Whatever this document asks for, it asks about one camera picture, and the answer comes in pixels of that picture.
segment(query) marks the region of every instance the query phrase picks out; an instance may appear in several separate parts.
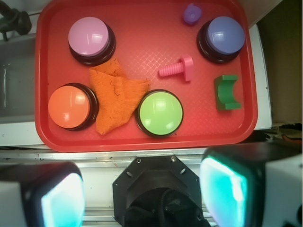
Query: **green plastic block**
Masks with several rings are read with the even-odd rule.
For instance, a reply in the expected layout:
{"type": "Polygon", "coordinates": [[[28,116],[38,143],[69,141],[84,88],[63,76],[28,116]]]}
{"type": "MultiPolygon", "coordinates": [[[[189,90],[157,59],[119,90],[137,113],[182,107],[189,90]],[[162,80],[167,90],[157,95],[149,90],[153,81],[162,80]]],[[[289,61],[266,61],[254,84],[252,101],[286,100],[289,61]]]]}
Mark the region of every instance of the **green plastic block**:
{"type": "Polygon", "coordinates": [[[233,96],[233,86],[237,80],[237,75],[222,75],[214,80],[218,110],[235,110],[241,108],[241,104],[238,103],[233,96]]]}

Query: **pink screw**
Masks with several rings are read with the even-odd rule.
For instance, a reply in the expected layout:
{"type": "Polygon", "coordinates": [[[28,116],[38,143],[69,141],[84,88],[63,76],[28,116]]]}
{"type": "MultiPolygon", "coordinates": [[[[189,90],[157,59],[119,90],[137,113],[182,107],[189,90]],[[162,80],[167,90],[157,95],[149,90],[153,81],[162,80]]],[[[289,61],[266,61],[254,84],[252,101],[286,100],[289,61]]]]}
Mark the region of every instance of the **pink screw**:
{"type": "Polygon", "coordinates": [[[160,68],[159,76],[166,77],[183,72],[185,81],[190,81],[194,77],[193,59],[188,54],[184,54],[180,60],[181,62],[160,68]]]}

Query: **plastic bolt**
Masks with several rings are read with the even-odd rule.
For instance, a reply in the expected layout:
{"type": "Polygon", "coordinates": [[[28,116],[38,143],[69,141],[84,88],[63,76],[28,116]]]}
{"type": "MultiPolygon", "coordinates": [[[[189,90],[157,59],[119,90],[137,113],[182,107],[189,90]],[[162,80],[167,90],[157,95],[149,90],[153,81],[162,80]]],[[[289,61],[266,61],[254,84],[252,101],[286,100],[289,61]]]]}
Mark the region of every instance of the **plastic bolt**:
{"type": "Polygon", "coordinates": [[[194,64],[190,55],[184,54],[180,57],[180,61],[175,64],[167,65],[159,69],[159,76],[166,77],[183,73],[185,81],[190,81],[194,76],[194,64]]]}

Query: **orange rag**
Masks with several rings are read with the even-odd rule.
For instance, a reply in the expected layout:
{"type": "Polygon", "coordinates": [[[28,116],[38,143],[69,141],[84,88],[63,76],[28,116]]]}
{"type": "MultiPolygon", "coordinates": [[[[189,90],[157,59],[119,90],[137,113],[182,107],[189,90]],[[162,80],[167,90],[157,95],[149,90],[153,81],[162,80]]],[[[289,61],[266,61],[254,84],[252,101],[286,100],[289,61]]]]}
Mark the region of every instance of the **orange rag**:
{"type": "Polygon", "coordinates": [[[96,118],[101,135],[127,123],[149,89],[149,80],[128,80],[117,58],[90,68],[90,83],[99,101],[96,118]]]}

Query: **red tray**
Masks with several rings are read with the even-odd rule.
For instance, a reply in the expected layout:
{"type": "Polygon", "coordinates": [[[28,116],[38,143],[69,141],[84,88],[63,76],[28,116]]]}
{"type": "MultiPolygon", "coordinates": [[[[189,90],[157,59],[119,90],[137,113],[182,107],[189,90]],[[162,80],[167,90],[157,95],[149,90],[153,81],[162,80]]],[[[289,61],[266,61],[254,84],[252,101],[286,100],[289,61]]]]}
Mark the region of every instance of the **red tray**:
{"type": "Polygon", "coordinates": [[[36,36],[36,128],[41,140],[60,152],[116,151],[163,148],[190,148],[238,143],[253,131],[257,121],[257,98],[248,25],[236,0],[193,2],[203,13],[199,22],[182,21],[188,0],[53,0],[41,13],[36,36]],[[201,26],[218,17],[237,20],[246,42],[239,56],[227,64],[207,61],[197,49],[201,26]],[[68,32],[82,17],[97,17],[116,36],[117,57],[129,79],[149,79],[151,89],[173,92],[183,104],[184,119],[179,130],[165,139],[151,138],[131,120],[100,135],[92,125],[83,131],[67,131],[55,125],[48,114],[50,95],[60,86],[78,82],[90,86],[89,67],[70,53],[68,32]],[[159,78],[160,66],[178,62],[188,53],[195,74],[191,82],[182,76],[159,78]],[[237,74],[234,95],[241,109],[217,111],[214,79],[237,74]]]}

